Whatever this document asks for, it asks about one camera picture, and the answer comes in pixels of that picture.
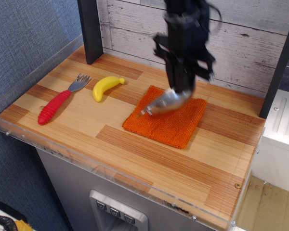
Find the yellow object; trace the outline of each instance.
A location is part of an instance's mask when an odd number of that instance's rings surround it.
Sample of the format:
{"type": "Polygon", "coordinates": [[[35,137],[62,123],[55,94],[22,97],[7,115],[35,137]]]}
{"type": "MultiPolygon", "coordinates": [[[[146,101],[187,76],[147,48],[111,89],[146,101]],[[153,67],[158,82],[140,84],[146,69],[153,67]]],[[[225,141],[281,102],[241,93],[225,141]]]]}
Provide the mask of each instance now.
{"type": "Polygon", "coordinates": [[[33,231],[31,226],[25,223],[23,220],[16,220],[15,224],[17,226],[18,231],[33,231]]]}
{"type": "Polygon", "coordinates": [[[118,78],[115,76],[108,76],[108,77],[102,78],[100,81],[96,83],[96,85],[93,88],[94,99],[97,102],[100,102],[102,100],[102,97],[105,91],[115,87],[119,83],[124,84],[124,82],[125,82],[124,78],[118,78]]]}

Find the blue fabric wall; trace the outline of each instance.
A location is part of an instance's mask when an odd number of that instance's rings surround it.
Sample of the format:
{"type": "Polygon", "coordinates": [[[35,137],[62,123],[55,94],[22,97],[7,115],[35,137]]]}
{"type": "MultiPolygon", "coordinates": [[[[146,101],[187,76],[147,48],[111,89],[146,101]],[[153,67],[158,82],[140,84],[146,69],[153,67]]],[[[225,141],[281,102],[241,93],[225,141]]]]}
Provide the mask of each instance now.
{"type": "MultiPolygon", "coordinates": [[[[0,0],[0,112],[81,43],[76,0],[0,0]]],[[[0,201],[38,231],[68,230],[35,149],[1,132],[0,201]]]]}

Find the black post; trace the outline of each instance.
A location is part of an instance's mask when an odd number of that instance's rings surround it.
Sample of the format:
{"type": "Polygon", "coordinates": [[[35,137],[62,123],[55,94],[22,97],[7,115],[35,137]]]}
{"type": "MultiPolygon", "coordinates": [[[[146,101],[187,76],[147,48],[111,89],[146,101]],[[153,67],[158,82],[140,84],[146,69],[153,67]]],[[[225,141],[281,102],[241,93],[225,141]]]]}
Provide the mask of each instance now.
{"type": "Polygon", "coordinates": [[[103,54],[96,0],[77,0],[87,64],[103,54]]]}
{"type": "Polygon", "coordinates": [[[289,61],[289,33],[285,41],[284,48],[281,52],[281,55],[279,57],[276,70],[274,72],[273,78],[271,80],[271,84],[269,87],[269,90],[266,94],[262,109],[260,111],[259,117],[261,118],[267,118],[268,114],[270,112],[270,108],[272,106],[273,100],[275,98],[276,92],[278,90],[280,81],[283,77],[283,74],[285,72],[287,63],[289,61]]]}

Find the button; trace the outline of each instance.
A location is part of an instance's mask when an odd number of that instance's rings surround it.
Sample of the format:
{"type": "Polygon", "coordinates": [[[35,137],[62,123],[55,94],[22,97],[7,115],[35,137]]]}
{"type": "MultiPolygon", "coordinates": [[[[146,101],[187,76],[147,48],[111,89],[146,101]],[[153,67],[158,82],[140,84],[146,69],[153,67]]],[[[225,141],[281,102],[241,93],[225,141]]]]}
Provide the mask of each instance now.
{"type": "Polygon", "coordinates": [[[106,205],[102,202],[96,201],[96,205],[102,210],[107,210],[106,205]]]}
{"type": "Polygon", "coordinates": [[[126,214],[124,214],[124,220],[130,224],[135,224],[135,219],[127,216],[126,214]]]}
{"type": "Polygon", "coordinates": [[[121,217],[121,214],[118,210],[114,209],[114,208],[110,208],[110,212],[112,215],[116,216],[116,217],[121,217]]]}

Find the orange washcloth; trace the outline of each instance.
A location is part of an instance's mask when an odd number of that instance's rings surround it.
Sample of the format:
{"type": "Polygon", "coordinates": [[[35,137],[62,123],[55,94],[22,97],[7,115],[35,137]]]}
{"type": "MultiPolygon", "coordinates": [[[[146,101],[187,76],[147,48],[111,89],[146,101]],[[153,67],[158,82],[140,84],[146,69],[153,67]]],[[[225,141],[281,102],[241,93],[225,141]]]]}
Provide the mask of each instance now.
{"type": "Polygon", "coordinates": [[[171,113],[153,116],[146,113],[143,116],[139,116],[142,109],[163,93],[163,90],[150,86],[133,113],[124,121],[122,126],[127,131],[183,149],[187,146],[197,127],[206,108],[207,101],[191,99],[183,107],[171,113]]]}

